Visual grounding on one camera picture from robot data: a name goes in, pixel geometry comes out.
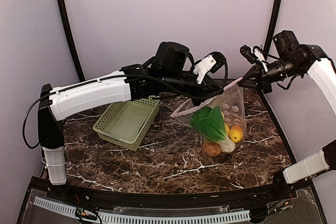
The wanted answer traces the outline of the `green bok choy toy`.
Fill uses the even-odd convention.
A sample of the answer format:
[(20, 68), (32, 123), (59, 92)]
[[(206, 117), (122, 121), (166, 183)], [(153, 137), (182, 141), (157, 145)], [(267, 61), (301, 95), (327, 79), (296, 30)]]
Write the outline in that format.
[(190, 126), (202, 135), (203, 143), (216, 143), (222, 153), (232, 153), (236, 144), (226, 135), (224, 123), (224, 114), (219, 106), (205, 106), (190, 119)]

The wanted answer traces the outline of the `clear zip top bag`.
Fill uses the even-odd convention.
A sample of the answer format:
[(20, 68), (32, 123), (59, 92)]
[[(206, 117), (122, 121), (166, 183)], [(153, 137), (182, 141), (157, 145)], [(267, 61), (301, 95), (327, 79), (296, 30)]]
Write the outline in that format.
[(238, 78), (224, 92), (194, 106), (183, 102), (171, 117), (194, 129), (202, 137), (202, 151), (208, 157), (229, 154), (243, 143), (246, 132), (243, 88)]

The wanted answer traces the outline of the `orange yellow mango toy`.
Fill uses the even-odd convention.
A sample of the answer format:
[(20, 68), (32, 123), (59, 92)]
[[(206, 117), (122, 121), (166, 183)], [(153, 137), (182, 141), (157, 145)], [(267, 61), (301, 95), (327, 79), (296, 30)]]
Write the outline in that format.
[(229, 131), (229, 138), (234, 143), (239, 143), (243, 139), (243, 136), (244, 136), (244, 131), (238, 125), (234, 125)]

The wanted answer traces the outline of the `brown potato toy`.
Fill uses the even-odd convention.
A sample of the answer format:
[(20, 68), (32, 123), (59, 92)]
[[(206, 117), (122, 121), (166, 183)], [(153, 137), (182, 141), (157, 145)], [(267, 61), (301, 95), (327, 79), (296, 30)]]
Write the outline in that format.
[(203, 143), (203, 153), (207, 156), (214, 157), (222, 153), (221, 147), (216, 143)]

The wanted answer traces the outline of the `green plastic basket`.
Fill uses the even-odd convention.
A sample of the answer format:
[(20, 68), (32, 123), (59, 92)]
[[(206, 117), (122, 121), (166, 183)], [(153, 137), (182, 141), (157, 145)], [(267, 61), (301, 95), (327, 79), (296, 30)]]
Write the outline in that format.
[(94, 124), (93, 130), (107, 142), (137, 151), (160, 107), (158, 97), (112, 103)]

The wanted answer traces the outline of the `yellow lemon toy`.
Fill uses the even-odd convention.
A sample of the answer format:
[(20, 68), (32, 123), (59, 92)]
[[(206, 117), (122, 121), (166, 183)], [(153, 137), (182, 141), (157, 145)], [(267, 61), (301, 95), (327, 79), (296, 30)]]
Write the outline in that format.
[(225, 125), (226, 135), (229, 136), (230, 128), (229, 128), (229, 126), (226, 123), (224, 123), (224, 125)]

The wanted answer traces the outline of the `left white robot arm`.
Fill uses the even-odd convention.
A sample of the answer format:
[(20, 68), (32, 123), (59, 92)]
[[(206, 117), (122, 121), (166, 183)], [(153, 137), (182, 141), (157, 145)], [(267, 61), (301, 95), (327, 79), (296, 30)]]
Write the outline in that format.
[[(185, 62), (191, 61), (189, 70)], [(190, 50), (176, 42), (160, 43), (156, 54), (143, 64), (122, 67), (102, 77), (53, 88), (42, 87), (34, 102), (37, 111), (38, 145), (42, 147), (54, 193), (63, 201), (74, 197), (67, 182), (63, 121), (71, 115), (109, 103), (134, 101), (162, 92), (189, 97), (195, 105), (222, 94), (211, 74), (227, 68), (220, 52), (194, 61)]]

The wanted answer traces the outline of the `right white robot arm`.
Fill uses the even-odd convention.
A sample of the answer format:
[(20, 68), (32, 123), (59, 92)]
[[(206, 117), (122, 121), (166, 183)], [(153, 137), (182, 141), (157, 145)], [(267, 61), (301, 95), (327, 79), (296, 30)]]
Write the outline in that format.
[(240, 54), (251, 64), (239, 82), (263, 94), (282, 94), (284, 110), (276, 109), (285, 129), (298, 140), (289, 142), (296, 160), (273, 175), (268, 195), (280, 199), (291, 187), (335, 171), (335, 67), (317, 45), (292, 44), (270, 57), (258, 46), (243, 45)]

